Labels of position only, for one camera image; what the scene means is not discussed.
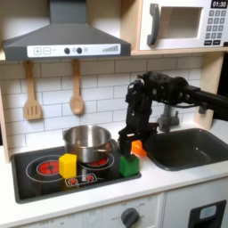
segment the black stovetop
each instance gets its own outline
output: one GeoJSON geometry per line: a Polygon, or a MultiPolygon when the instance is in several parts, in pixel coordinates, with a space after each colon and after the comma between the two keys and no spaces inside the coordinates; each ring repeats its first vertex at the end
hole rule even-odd
{"type": "Polygon", "coordinates": [[[63,179],[59,175],[59,157],[64,148],[20,153],[12,156],[15,199],[18,203],[44,200],[77,191],[85,191],[141,177],[124,177],[119,173],[118,151],[93,164],[77,163],[77,176],[63,179]]]}

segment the faucet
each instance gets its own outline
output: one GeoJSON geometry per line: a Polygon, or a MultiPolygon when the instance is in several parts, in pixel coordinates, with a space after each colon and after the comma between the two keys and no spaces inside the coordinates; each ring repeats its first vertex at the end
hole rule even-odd
{"type": "Polygon", "coordinates": [[[180,119],[178,117],[179,112],[177,111],[175,115],[172,117],[171,109],[172,107],[165,104],[164,112],[158,119],[159,130],[161,132],[165,132],[166,134],[170,132],[171,126],[179,126],[180,124],[180,119]]]}

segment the microwave door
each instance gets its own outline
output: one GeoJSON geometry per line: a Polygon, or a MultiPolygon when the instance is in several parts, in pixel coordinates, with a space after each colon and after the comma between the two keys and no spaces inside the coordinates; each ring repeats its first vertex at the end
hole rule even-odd
{"type": "Polygon", "coordinates": [[[204,0],[144,0],[140,50],[204,46],[210,6],[204,0]]]}

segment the red button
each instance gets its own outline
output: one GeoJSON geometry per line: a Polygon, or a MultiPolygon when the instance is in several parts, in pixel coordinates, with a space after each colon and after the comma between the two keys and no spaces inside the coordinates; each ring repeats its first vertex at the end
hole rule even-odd
{"type": "Polygon", "coordinates": [[[88,176],[86,177],[86,180],[87,180],[88,182],[91,182],[93,179],[94,179],[94,177],[93,177],[92,175],[88,175],[88,176]]]}
{"type": "Polygon", "coordinates": [[[72,184],[76,184],[77,180],[76,180],[76,179],[71,179],[70,182],[71,182],[72,184]]]}

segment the white tile backsplash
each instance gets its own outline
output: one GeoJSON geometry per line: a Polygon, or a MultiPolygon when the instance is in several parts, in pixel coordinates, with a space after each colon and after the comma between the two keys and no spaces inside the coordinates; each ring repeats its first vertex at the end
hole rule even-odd
{"type": "MultiPolygon", "coordinates": [[[[81,77],[81,88],[95,88],[97,87],[97,75],[84,75],[81,77]]],[[[73,89],[73,77],[61,78],[61,89],[69,90],[73,89]]]]}
{"type": "MultiPolygon", "coordinates": [[[[84,102],[84,113],[96,112],[97,101],[84,102]]],[[[69,103],[62,104],[62,116],[72,116],[74,113],[71,111],[69,103]]]]}
{"type": "MultiPolygon", "coordinates": [[[[21,90],[23,93],[27,92],[26,79],[21,80],[21,90]]],[[[36,78],[35,79],[35,91],[55,91],[61,90],[61,78],[60,77],[49,77],[49,78],[36,78]]]]}
{"type": "MultiPolygon", "coordinates": [[[[36,93],[36,98],[39,104],[43,104],[42,93],[36,93]]],[[[27,94],[3,95],[4,108],[10,109],[23,107],[27,99],[27,94]]]]}
{"type": "Polygon", "coordinates": [[[56,143],[63,143],[62,130],[46,131],[39,133],[26,134],[27,145],[48,145],[56,143]]]}
{"type": "Polygon", "coordinates": [[[112,122],[112,111],[85,114],[80,117],[80,125],[98,125],[112,122]]]}
{"type": "Polygon", "coordinates": [[[146,60],[116,61],[116,73],[146,70],[146,60]]]}
{"type": "Polygon", "coordinates": [[[177,68],[178,69],[201,68],[202,60],[203,60],[202,57],[178,58],[178,60],[177,60],[177,68]]]}
{"type": "Polygon", "coordinates": [[[114,73],[114,61],[82,61],[81,75],[114,73]]]}
{"type": "Polygon", "coordinates": [[[42,106],[43,118],[57,118],[61,116],[61,104],[42,106]]]}
{"type": "Polygon", "coordinates": [[[114,86],[114,98],[126,97],[128,85],[114,86]]]}
{"type": "Polygon", "coordinates": [[[125,102],[124,98],[101,100],[97,102],[97,111],[125,110],[126,108],[127,103],[125,102]]]}
{"type": "Polygon", "coordinates": [[[24,119],[23,108],[9,109],[4,111],[5,122],[21,121],[24,119]]]}
{"type": "Polygon", "coordinates": [[[129,85],[130,73],[108,74],[98,76],[98,86],[122,86],[129,85]]]}
{"type": "Polygon", "coordinates": [[[176,68],[176,58],[148,60],[147,70],[166,70],[176,68]]]}
{"type": "Polygon", "coordinates": [[[9,149],[26,146],[26,141],[25,141],[25,135],[24,134],[7,136],[7,142],[8,142],[8,148],[9,149]]]}
{"type": "MultiPolygon", "coordinates": [[[[85,112],[72,113],[69,101],[73,95],[71,60],[35,61],[36,98],[42,106],[41,120],[27,121],[23,106],[28,99],[25,70],[21,62],[0,64],[4,115],[9,148],[61,145],[62,131],[78,125],[99,125],[118,136],[126,125],[127,87],[146,70],[156,70],[170,77],[184,77],[194,86],[200,85],[202,56],[134,56],[81,60],[81,95],[85,112]]],[[[150,121],[163,113],[164,104],[153,102],[150,121]]],[[[179,110],[181,122],[193,119],[195,108],[179,110]]]]}
{"type": "Polygon", "coordinates": [[[78,116],[59,117],[59,118],[46,118],[45,131],[69,128],[79,125],[78,116]]]}
{"type": "Polygon", "coordinates": [[[70,101],[72,95],[73,90],[44,92],[43,101],[44,104],[66,103],[70,101]]]}
{"type": "Polygon", "coordinates": [[[0,81],[2,94],[20,94],[20,80],[1,80],[0,81]]]}

